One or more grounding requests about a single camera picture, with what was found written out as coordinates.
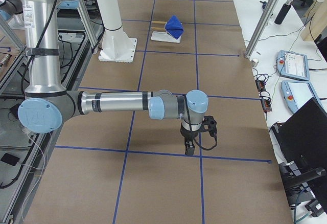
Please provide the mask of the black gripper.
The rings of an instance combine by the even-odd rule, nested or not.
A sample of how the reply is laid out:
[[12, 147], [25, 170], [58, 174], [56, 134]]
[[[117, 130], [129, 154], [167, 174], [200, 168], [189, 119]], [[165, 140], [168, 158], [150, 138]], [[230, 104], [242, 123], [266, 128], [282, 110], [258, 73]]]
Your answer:
[[195, 151], [194, 139], [198, 136], [199, 130], [189, 131], [181, 128], [180, 133], [184, 137], [185, 154], [193, 155]]

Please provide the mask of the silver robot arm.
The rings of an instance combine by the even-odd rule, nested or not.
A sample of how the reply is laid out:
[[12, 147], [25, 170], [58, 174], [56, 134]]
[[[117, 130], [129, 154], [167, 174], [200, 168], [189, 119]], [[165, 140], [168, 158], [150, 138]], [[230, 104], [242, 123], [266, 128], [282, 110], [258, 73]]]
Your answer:
[[14, 15], [23, 14], [21, 0], [1, 0], [1, 17], [8, 21]]
[[157, 92], [88, 93], [68, 91], [61, 83], [56, 10], [71, 0], [21, 0], [26, 34], [29, 86], [18, 108], [21, 124], [35, 133], [48, 133], [72, 117], [90, 112], [146, 110], [151, 119], [180, 119], [185, 153], [192, 155], [197, 135], [217, 137], [217, 123], [206, 115], [208, 96], [192, 90], [174, 96]]

